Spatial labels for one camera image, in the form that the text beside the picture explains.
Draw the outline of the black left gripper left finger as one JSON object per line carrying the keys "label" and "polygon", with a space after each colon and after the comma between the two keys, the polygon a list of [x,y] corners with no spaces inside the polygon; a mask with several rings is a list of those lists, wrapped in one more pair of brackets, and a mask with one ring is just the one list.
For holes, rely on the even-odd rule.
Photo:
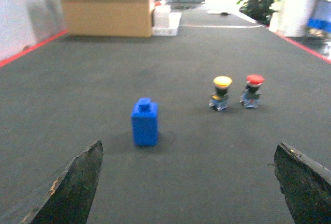
{"label": "black left gripper left finger", "polygon": [[74,157],[23,223],[87,223],[103,161],[100,140]]}

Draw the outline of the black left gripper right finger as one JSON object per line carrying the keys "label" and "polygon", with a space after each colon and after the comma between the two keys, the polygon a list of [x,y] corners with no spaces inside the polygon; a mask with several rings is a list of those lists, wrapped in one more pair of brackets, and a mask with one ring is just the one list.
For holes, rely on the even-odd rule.
{"label": "black left gripper right finger", "polygon": [[275,176],[295,223],[330,223],[330,170],[294,147],[279,143]]}

